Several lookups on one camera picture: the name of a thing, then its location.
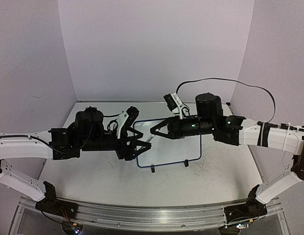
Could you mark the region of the whiteboard marker pen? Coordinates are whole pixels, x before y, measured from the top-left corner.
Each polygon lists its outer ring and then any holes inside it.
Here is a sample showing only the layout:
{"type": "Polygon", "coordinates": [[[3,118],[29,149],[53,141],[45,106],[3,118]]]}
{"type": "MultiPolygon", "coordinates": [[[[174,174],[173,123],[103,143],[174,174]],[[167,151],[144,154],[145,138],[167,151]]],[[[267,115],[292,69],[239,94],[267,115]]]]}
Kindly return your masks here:
{"type": "Polygon", "coordinates": [[[145,140],[145,142],[151,143],[151,141],[154,139],[154,137],[155,137],[155,134],[151,134],[151,135],[147,138],[147,140],[145,140]]]}

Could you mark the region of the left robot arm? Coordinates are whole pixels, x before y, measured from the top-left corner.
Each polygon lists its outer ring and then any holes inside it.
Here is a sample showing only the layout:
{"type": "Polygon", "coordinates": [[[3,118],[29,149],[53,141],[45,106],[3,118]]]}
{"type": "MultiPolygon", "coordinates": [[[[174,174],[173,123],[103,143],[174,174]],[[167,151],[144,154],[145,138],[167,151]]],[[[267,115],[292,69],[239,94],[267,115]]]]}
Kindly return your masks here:
{"type": "Polygon", "coordinates": [[[132,128],[138,115],[139,110],[131,106],[113,116],[113,128],[104,127],[104,114],[96,107],[87,107],[76,113],[75,121],[67,128],[52,128],[34,134],[0,133],[0,183],[36,201],[35,208],[43,213],[74,219],[78,209],[76,203],[59,199],[53,184],[16,170],[8,160],[68,160],[80,158],[83,151],[114,151],[120,160],[134,160],[151,148],[151,143],[141,140],[143,133],[132,128]]]}

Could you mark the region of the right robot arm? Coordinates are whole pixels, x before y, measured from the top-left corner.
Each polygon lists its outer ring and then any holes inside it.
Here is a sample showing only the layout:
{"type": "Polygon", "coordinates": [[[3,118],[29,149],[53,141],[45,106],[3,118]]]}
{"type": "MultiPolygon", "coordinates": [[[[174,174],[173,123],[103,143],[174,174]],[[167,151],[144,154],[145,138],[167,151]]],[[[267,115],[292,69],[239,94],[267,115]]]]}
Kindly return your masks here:
{"type": "Polygon", "coordinates": [[[167,94],[164,99],[174,116],[152,127],[152,135],[177,140],[211,134],[215,141],[229,145],[255,145],[293,154],[292,167],[286,167],[274,180],[253,187],[245,203],[224,209],[228,225],[265,216],[268,202],[304,181],[304,125],[273,124],[242,116],[225,116],[221,98],[211,93],[196,96],[197,114],[190,117],[184,115],[186,106],[176,93],[167,94]]]}

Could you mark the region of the blue framed whiteboard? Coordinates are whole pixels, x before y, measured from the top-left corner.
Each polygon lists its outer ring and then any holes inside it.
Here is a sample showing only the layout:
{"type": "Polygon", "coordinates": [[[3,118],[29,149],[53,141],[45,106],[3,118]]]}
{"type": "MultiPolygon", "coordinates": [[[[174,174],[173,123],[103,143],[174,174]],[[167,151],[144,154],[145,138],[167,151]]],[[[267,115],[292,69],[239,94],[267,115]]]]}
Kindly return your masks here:
{"type": "MultiPolygon", "coordinates": [[[[151,135],[150,128],[163,121],[163,118],[139,120],[134,122],[133,128],[143,133],[142,141],[151,135]]],[[[202,137],[185,137],[179,140],[170,140],[155,136],[151,141],[151,149],[137,157],[137,166],[140,168],[155,167],[183,163],[186,167],[191,161],[202,157],[202,137]]]]}

